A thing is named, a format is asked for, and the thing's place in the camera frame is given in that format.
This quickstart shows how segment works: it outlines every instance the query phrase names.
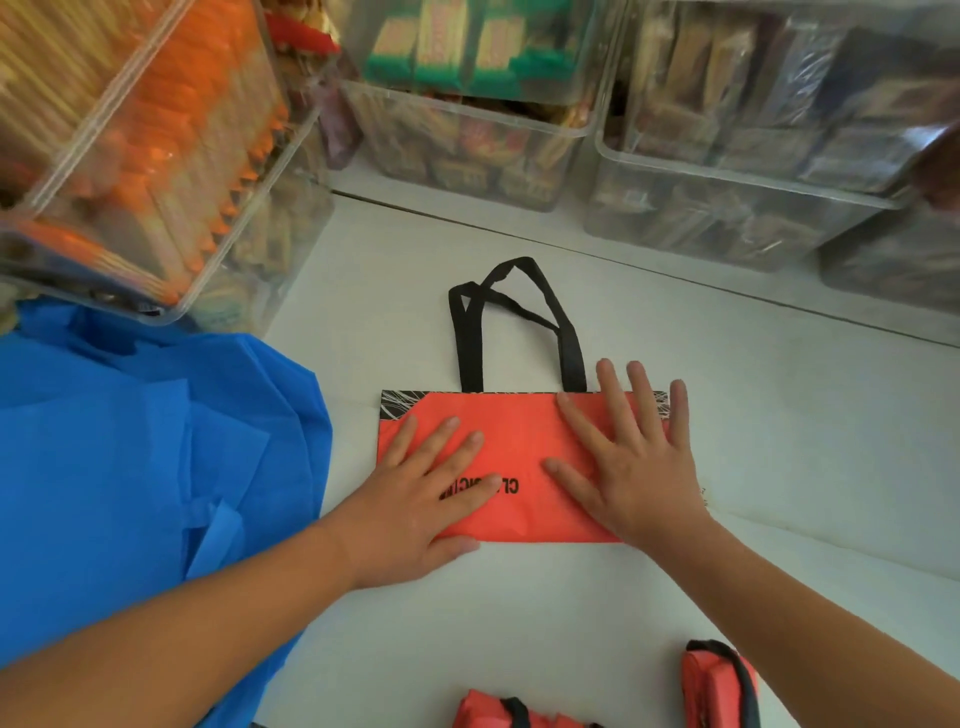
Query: right hand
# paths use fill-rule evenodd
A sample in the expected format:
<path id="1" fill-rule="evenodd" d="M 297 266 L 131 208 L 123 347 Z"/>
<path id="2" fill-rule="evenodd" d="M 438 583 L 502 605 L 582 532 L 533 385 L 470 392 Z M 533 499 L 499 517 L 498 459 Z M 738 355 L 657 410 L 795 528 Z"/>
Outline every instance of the right hand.
<path id="1" fill-rule="evenodd" d="M 650 553 L 678 533 L 710 521 L 690 450 L 689 405 L 682 381 L 670 385 L 669 439 L 643 365 L 627 374 L 634 387 L 634 416 L 609 359 L 597 363 L 600 389 L 613 420 L 611 442 L 564 393 L 557 404 L 570 428 L 596 458 L 596 485 L 573 466 L 547 458 L 544 469 L 601 525 L 625 543 Z"/>

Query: red tote bag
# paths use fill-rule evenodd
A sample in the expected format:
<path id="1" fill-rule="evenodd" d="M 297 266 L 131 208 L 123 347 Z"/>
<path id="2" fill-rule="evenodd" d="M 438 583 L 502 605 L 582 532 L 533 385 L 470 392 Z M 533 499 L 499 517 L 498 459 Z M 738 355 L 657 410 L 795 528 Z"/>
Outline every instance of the red tote bag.
<path id="1" fill-rule="evenodd" d="M 556 324 L 492 289 L 494 283 L 504 280 L 514 268 L 537 285 Z M 464 299 L 469 301 L 466 307 Z M 465 535 L 498 542 L 617 541 L 554 483 L 540 464 L 546 457 L 562 457 L 595 480 L 593 457 L 567 427 L 557 409 L 555 395 L 483 391 L 481 321 L 484 305 L 492 303 L 557 334 L 564 390 L 602 432 L 612 437 L 613 427 L 603 396 L 587 392 L 577 333 L 540 267 L 531 257 L 508 260 L 494 268 L 483 283 L 469 282 L 450 289 L 449 303 L 463 392 L 384 391 L 380 402 L 377 461 L 409 414 L 416 414 L 419 422 L 412 449 L 447 417 L 457 416 L 462 422 L 459 436 L 447 445 L 441 461 L 473 430 L 482 430 L 486 439 L 476 460 L 456 482 L 450 483 L 444 497 L 472 487 L 487 473 L 500 473 L 503 484 L 489 503 L 447 529 L 444 536 Z M 665 419 L 669 413 L 667 396 L 663 392 L 657 392 L 656 396 L 660 416 Z"/>

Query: finger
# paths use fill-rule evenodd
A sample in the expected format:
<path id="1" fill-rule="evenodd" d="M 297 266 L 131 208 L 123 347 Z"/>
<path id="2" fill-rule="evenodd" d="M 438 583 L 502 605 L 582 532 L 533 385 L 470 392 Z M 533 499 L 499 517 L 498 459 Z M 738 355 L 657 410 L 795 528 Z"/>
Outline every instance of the finger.
<path id="1" fill-rule="evenodd" d="M 566 392 L 560 392 L 557 395 L 557 406 L 560 407 L 560 412 L 564 415 L 566 423 L 570 425 L 570 429 L 573 430 L 573 434 L 577 436 L 577 439 L 585 448 L 593 453 L 594 457 L 600 457 L 603 452 L 610 448 L 611 441 L 596 428 L 587 418 L 587 415 L 580 411 L 580 408 L 573 403 Z"/>
<path id="2" fill-rule="evenodd" d="M 426 488 L 437 491 L 444 490 L 450 481 L 456 480 L 460 474 L 470 467 L 473 458 L 483 448 L 483 432 L 471 432 L 464 443 L 457 448 L 426 478 Z"/>
<path id="3" fill-rule="evenodd" d="M 595 520 L 602 521 L 604 500 L 593 483 L 583 477 L 576 468 L 563 460 L 548 457 L 543 461 L 543 469 L 571 496 L 583 506 Z"/>
<path id="4" fill-rule="evenodd" d="M 479 510 L 480 506 L 496 495 L 497 489 L 502 484 L 503 480 L 499 473 L 491 473 L 471 488 L 441 500 L 437 504 L 437 533 Z"/>
<path id="5" fill-rule="evenodd" d="M 388 468 L 395 468 L 403 462 L 407 456 L 407 450 L 410 449 L 410 443 L 414 441 L 417 434 L 417 418 L 414 415 L 407 415 L 400 429 L 394 435 L 387 451 L 383 454 L 380 465 Z"/>
<path id="6" fill-rule="evenodd" d="M 662 442 L 666 439 L 663 434 L 663 424 L 660 422 L 660 412 L 657 409 L 657 399 L 654 390 L 647 378 L 647 370 L 638 361 L 627 365 L 627 375 L 634 387 L 636 399 L 636 421 L 640 425 L 640 432 L 650 442 Z"/>
<path id="7" fill-rule="evenodd" d="M 457 417 L 450 417 L 444 420 L 440 423 L 440 426 L 423 441 L 420 447 L 417 448 L 417 451 L 407 458 L 407 461 L 403 464 L 403 468 L 416 476 L 426 473 L 433 467 L 433 462 L 437 459 L 437 455 L 444 449 L 444 446 L 450 441 L 450 438 L 453 437 L 453 433 L 457 431 L 457 427 L 459 426 L 460 419 Z"/>
<path id="8" fill-rule="evenodd" d="M 464 554 L 472 553 L 480 547 L 480 542 L 470 536 L 453 536 L 449 539 L 438 539 L 427 547 L 420 563 L 421 574 L 426 576 L 431 571 L 445 567 L 451 561 L 459 559 Z"/>
<path id="9" fill-rule="evenodd" d="M 670 442 L 675 448 L 690 448 L 690 401 L 682 379 L 670 383 Z"/>
<path id="10" fill-rule="evenodd" d="M 613 432 L 618 443 L 635 445 L 641 440 L 640 429 L 636 426 L 634 410 L 630 408 L 627 396 L 623 394 L 620 381 L 616 378 L 616 368 L 609 359 L 597 362 L 597 378 L 600 391 L 603 392 L 607 410 L 613 420 Z"/>

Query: clear plastic container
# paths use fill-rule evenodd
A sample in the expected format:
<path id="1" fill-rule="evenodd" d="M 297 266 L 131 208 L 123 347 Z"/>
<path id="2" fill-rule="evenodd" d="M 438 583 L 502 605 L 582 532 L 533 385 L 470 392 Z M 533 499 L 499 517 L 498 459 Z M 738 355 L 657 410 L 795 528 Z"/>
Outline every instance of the clear plastic container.
<path id="1" fill-rule="evenodd" d="M 268 171 L 216 255 L 175 305 L 157 305 L 106 277 L 91 285 L 69 265 L 32 276 L 30 287 L 151 326 L 262 335 L 332 214 L 318 114 L 314 109 L 298 128 L 284 134 L 287 141 L 267 161 Z M 0 236 L 0 242 L 8 250 L 30 247 L 22 236 Z"/>
<path id="2" fill-rule="evenodd" d="M 65 176 L 6 217 L 33 243 L 0 249 L 8 275 L 169 309 L 222 247 L 289 110 L 252 0 L 194 0 L 174 19 L 116 103 L 101 105 L 108 116 L 86 124 Z"/>
<path id="3" fill-rule="evenodd" d="M 42 209 L 193 0 L 5 3 L 0 12 L 0 190 Z"/>
<path id="4" fill-rule="evenodd" d="M 960 213 L 878 215 L 821 249 L 820 275 L 831 288 L 960 314 Z"/>
<path id="5" fill-rule="evenodd" d="M 621 41 L 630 30 L 628 22 Z M 611 116 L 618 75 L 606 77 L 606 124 L 594 135 L 600 160 L 585 222 L 592 235 L 771 272 L 905 204 L 902 195 L 884 199 L 615 151 L 629 133 Z"/>
<path id="6" fill-rule="evenodd" d="M 880 193 L 960 122 L 960 6 L 638 4 L 619 151 Z"/>
<path id="7" fill-rule="evenodd" d="M 331 15 L 370 83 L 573 106 L 589 91 L 604 3 L 353 0 Z"/>
<path id="8" fill-rule="evenodd" d="M 351 81 L 343 89 L 386 175 L 537 210 L 556 205 L 592 121 L 589 108 L 549 124 Z"/>

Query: forearm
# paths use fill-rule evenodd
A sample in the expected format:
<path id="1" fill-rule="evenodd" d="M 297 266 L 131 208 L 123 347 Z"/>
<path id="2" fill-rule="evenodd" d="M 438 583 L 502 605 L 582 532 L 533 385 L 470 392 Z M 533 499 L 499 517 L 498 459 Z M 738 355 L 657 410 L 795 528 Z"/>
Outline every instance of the forearm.
<path id="1" fill-rule="evenodd" d="M 960 725 L 960 683 L 709 520 L 651 556 L 804 728 Z"/>
<path id="2" fill-rule="evenodd" d="M 312 526 L 0 671 L 0 724 L 189 728 L 350 579 Z"/>

